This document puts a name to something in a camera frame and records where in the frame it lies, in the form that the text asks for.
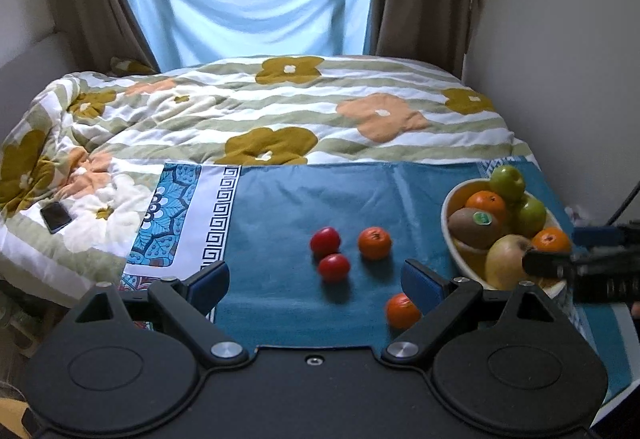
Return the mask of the person right hand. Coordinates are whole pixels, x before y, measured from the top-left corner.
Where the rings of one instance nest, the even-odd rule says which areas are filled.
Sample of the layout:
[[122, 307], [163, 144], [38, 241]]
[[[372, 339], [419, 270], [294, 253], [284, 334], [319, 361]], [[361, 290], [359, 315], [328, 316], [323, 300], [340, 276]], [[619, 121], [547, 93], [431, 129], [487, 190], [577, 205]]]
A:
[[631, 315], [636, 319], [640, 318], [640, 303], [634, 303], [631, 306]]

